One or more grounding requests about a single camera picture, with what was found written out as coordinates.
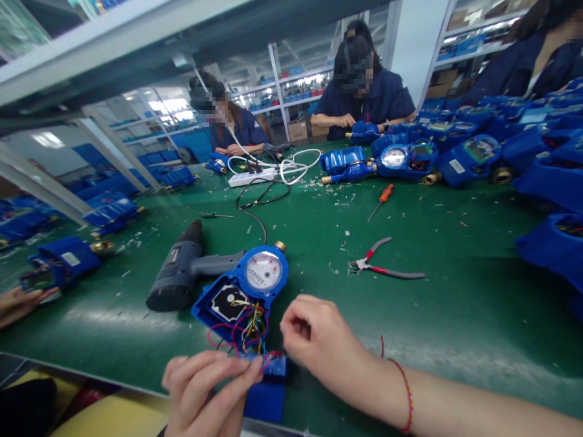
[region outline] white cable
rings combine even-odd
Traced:
[[[306,152],[317,152],[318,153],[318,157],[316,158],[316,160],[311,163],[311,164],[302,164],[302,163],[297,163],[295,162],[295,159],[298,155],[304,154]],[[286,185],[294,185],[296,182],[300,181],[305,175],[306,173],[308,173],[308,170],[312,167],[314,167],[314,165],[318,164],[318,162],[320,161],[320,156],[322,155],[322,151],[319,149],[304,149],[301,150],[295,154],[293,154],[291,156],[291,159],[284,159],[283,161],[281,161],[281,164],[270,164],[270,163],[266,163],[263,161],[258,160],[256,157],[252,156],[251,154],[247,153],[249,156],[252,157],[252,159],[248,159],[245,157],[238,157],[238,156],[232,156],[227,160],[227,167],[229,168],[229,170],[235,174],[238,174],[236,171],[233,170],[233,168],[231,167],[231,160],[233,159],[239,159],[242,161],[246,161],[248,163],[254,163],[254,164],[258,164],[264,167],[279,167],[279,176],[281,177],[281,181],[283,183],[285,183]],[[291,174],[291,173],[297,173],[301,171],[302,174],[298,177],[296,177],[293,181],[287,181],[285,179],[286,174]]]

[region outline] window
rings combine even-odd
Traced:
[[[39,132],[38,134],[30,134],[30,136],[40,145],[50,149],[60,149],[65,146],[52,132]]]

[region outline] screwdriver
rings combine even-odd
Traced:
[[[381,203],[385,203],[391,194],[393,194],[393,184],[390,184],[387,188],[384,189],[381,197],[378,199],[378,205],[370,215],[369,219],[366,221],[367,223],[372,219],[372,216],[375,215],[375,212],[377,211],[378,207],[381,206]]]
[[[214,219],[215,217],[231,217],[234,218],[233,215],[219,215],[216,212],[199,212],[199,216],[201,216],[203,219]]]

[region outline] label sticker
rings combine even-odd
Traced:
[[[81,264],[81,261],[79,261],[77,257],[71,252],[65,252],[64,254],[61,254],[61,258],[63,258],[71,267],[75,267],[76,265]]]
[[[458,174],[465,173],[466,171],[466,169],[460,164],[458,160],[451,160],[449,165],[451,165]]]

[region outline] orange screwdriver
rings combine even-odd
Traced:
[[[377,211],[378,207],[381,206],[381,203],[385,203],[391,194],[393,194],[393,184],[390,184],[387,188],[384,189],[381,197],[378,199],[378,205],[370,215],[369,219],[366,221],[367,223],[372,219],[372,216],[375,215],[375,212]]]

